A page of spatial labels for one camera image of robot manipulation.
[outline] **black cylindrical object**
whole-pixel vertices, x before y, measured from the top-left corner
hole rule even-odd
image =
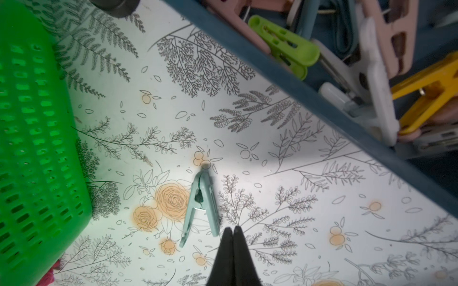
[[[97,8],[115,18],[123,18],[132,14],[140,0],[90,0]]]

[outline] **branch drawing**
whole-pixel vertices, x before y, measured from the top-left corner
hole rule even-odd
[[[323,137],[324,142],[329,146],[329,148],[319,149],[324,154],[321,154],[321,157],[325,157],[325,160],[329,157],[335,155],[337,152],[345,148],[350,142],[343,137],[340,133],[333,129],[333,136],[327,138],[326,136]]]
[[[254,70],[203,31],[195,30],[188,24],[160,38],[149,50],[158,47],[172,82],[191,97],[199,91],[214,97],[221,89],[229,95],[238,94],[238,77],[250,80]]]
[[[192,275],[185,275],[178,279],[177,283],[181,286],[194,286],[197,285],[201,280],[206,279],[207,277],[202,276],[202,272],[197,272]]]
[[[170,283],[170,281],[173,280],[173,278],[175,277],[175,274],[176,274],[176,269],[175,271],[173,272],[173,275],[172,277],[169,279],[169,280],[164,280],[164,279],[161,279],[159,281],[151,281],[151,280],[145,280],[145,279],[142,279],[142,281],[147,285],[147,286],[167,286],[167,284]]]
[[[238,179],[235,175],[232,177],[225,175],[224,180],[222,180],[224,192],[219,192],[218,197],[221,202],[220,210],[224,218],[232,225],[243,226],[248,222],[252,222],[253,224],[244,230],[245,234],[250,233],[250,230],[256,226],[262,226],[264,233],[256,232],[246,236],[248,247],[255,252],[255,257],[258,258],[258,261],[262,261],[268,266],[275,265],[274,262],[292,263],[292,257],[297,255],[292,249],[296,248],[297,244],[290,240],[291,232],[300,236],[304,235],[306,224],[314,221],[315,218],[304,217],[291,220],[289,215],[278,216],[278,214],[284,210],[289,210],[294,214],[309,212],[312,209],[311,204],[315,203],[317,198],[309,195],[296,199],[295,197],[300,194],[297,187],[285,189],[280,186],[275,195],[277,208],[270,212],[268,209],[256,206],[251,193],[246,194],[245,189],[237,189]],[[272,216],[274,216],[272,221],[266,222],[266,219]],[[270,236],[262,242],[258,242],[265,233]]]
[[[292,273],[285,273],[273,281],[274,284],[284,283],[289,279],[293,278],[293,283],[299,283],[300,285],[314,285],[316,282],[320,280],[326,280],[329,278],[334,277],[339,271],[331,271],[331,266],[328,262],[329,270],[326,272],[320,271],[320,266],[316,267],[309,267],[308,264],[304,266],[304,268],[300,268],[298,266],[294,267]]]
[[[383,275],[385,272],[388,273],[390,279],[398,278],[404,276],[405,279],[411,280],[415,278],[414,273],[418,270],[413,269],[411,265],[418,266],[420,265],[419,259],[414,259],[416,254],[408,251],[405,255],[393,255],[390,254],[386,262],[378,262],[373,264],[355,264],[349,259],[345,258],[345,261],[356,267],[358,272],[358,285],[367,285],[367,286],[377,286],[378,283],[363,270],[363,268],[368,268],[375,274]]]
[[[291,129],[285,129],[284,134],[280,134],[280,143],[277,144],[272,142],[272,144],[278,148],[278,153],[269,152],[269,155],[278,159],[278,172],[282,166],[283,160],[285,158],[291,157],[294,153],[299,152],[301,149],[301,143],[303,142],[316,142],[316,135],[320,134],[323,131],[325,125],[322,125],[320,121],[316,124],[316,130],[311,131],[310,126],[306,124],[311,123],[312,114],[306,113],[305,119],[302,118],[302,114],[299,112],[299,124],[292,119],[292,131]]]
[[[339,182],[342,185],[349,183],[360,183],[361,180],[364,180],[364,176],[360,175],[364,170],[360,169],[359,166],[353,166],[351,163],[344,163],[339,166],[337,161],[334,161],[331,165],[326,163],[321,174],[310,173],[302,170],[294,169],[294,171],[299,172],[302,175],[300,184],[304,184],[305,189],[307,190],[310,187],[310,191],[319,190],[323,191],[329,189],[328,183],[338,184]]]
[[[130,263],[131,259],[123,256],[122,249],[111,236],[80,237],[73,243],[73,252],[64,253],[60,259],[62,267],[55,273],[55,281],[60,286],[85,285],[86,282],[118,285],[119,280],[112,278],[110,265],[125,268]]]
[[[100,97],[102,93],[92,88],[80,76],[75,67],[79,59],[80,65],[91,62],[91,70],[99,65],[100,72],[106,71],[120,75],[127,82],[130,77],[116,61],[111,53],[107,52],[109,46],[120,47],[138,58],[136,48],[128,37],[118,27],[116,20],[97,9],[87,0],[44,0],[44,4],[34,0],[24,0],[27,8],[31,10],[43,23],[45,29],[55,37],[55,50],[58,68],[61,70],[61,79],[67,79],[68,87]],[[142,21],[138,14],[130,16],[131,22],[144,31]],[[97,43],[95,37],[100,35],[101,42]]]
[[[270,92],[269,95],[273,95],[279,92],[279,89],[271,85],[266,89],[266,92]],[[291,121],[300,110],[300,104],[289,96],[274,103],[271,103],[272,98],[257,91],[240,93],[237,97],[240,97],[240,99],[232,103],[232,105],[235,105],[235,109],[222,108],[219,110],[222,114],[210,117],[214,121],[213,125],[215,127],[224,128],[227,126],[231,132],[238,133],[250,126],[253,121],[250,118],[252,114],[268,109],[265,118],[261,122],[271,121],[270,126],[274,126],[282,121],[277,126],[277,129],[280,129]]]
[[[417,231],[416,229],[413,231],[408,230],[407,235],[400,239],[380,237],[368,231],[366,232],[373,237],[383,240],[421,245],[423,246],[423,249],[420,255],[426,256],[428,259],[431,259],[432,254],[436,253],[438,262],[455,262],[458,261],[458,249],[450,247],[450,243],[458,242],[457,231],[455,231],[452,235],[442,237],[440,239],[430,238],[430,236],[433,234],[439,234],[443,232],[446,225],[452,225],[451,217],[449,214],[447,214],[445,217],[437,217],[431,226],[424,227],[422,231]]]
[[[76,151],[92,202],[92,218],[98,220],[101,216],[107,218],[110,214],[117,215],[121,205],[117,185],[119,183],[96,179],[95,172],[100,159],[94,155],[87,142],[83,143],[78,139]]]
[[[350,158],[350,159],[353,159],[353,160],[359,161],[361,163],[367,164],[369,166],[369,169],[373,173],[377,174],[379,177],[387,177],[388,178],[388,185],[391,185],[393,183],[393,184],[396,184],[398,189],[400,189],[403,185],[406,184],[400,177],[396,176],[393,172],[387,170],[385,168],[385,166],[383,166],[381,163],[377,162],[376,160],[369,159],[369,160],[364,161],[364,160],[359,160],[359,159],[353,158],[353,157],[351,157],[349,155],[350,154],[347,154],[345,156]]]
[[[105,156],[121,159],[120,151],[127,149],[132,155],[133,159],[140,159],[148,162],[148,158],[140,150],[140,147],[150,148],[154,147],[156,152],[176,154],[176,148],[174,144],[180,145],[182,149],[186,149],[192,146],[196,142],[194,132],[189,131],[186,127],[182,127],[176,133],[170,133],[169,139],[163,136],[161,139],[158,138],[158,134],[161,132],[157,127],[150,127],[145,132],[145,137],[139,137],[138,143],[134,143],[134,136],[139,134],[137,127],[132,123],[127,125],[127,132],[118,135],[112,135],[110,137],[99,137],[100,134],[105,134],[110,129],[110,118],[106,117],[105,120],[101,120],[99,125],[96,127],[86,126],[85,128],[78,130],[78,132],[89,136],[95,140],[95,147],[98,148],[99,152],[105,151]]]

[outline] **orange rose drawing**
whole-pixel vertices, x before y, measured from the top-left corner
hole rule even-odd
[[[152,232],[161,218],[161,212],[149,206],[140,206],[134,211],[135,223],[146,232]]]
[[[176,251],[175,242],[171,239],[165,239],[160,244],[162,252],[166,255],[173,255]]]
[[[319,281],[312,286],[345,286],[342,282],[339,280],[322,280]]]
[[[156,191],[156,203],[162,214],[173,220],[181,221],[186,216],[189,190],[176,181],[168,181]]]

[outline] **green clothespin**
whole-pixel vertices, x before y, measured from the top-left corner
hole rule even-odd
[[[214,237],[219,235],[219,218],[218,209],[216,207],[215,195],[213,194],[213,186],[210,183],[210,176],[207,171],[200,171],[194,178],[191,185],[191,194],[189,196],[188,209],[186,210],[185,223],[183,225],[183,235],[181,236],[180,247],[183,247],[188,239],[191,222],[194,218],[194,213],[197,210],[205,210],[207,212],[208,222],[212,229]]]
[[[251,16],[248,26],[269,45],[274,58],[286,63],[301,80],[320,57],[318,46],[258,15]]]

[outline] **teal clothespin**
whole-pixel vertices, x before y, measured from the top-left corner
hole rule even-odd
[[[318,46],[258,15],[251,16],[248,26],[269,45],[272,56],[287,64],[300,80],[320,57]]]
[[[320,0],[304,0],[297,24],[296,34],[310,40],[319,7]]]
[[[191,193],[189,196],[188,209],[186,210],[180,247],[183,247],[188,239],[189,230],[191,229],[191,223],[196,209],[205,210],[207,212],[208,222],[210,223],[212,234],[214,237],[218,236],[218,209],[216,207],[215,195],[213,194],[213,186],[210,183],[210,176],[205,170],[200,171],[196,175],[194,182],[192,182],[191,185]]]

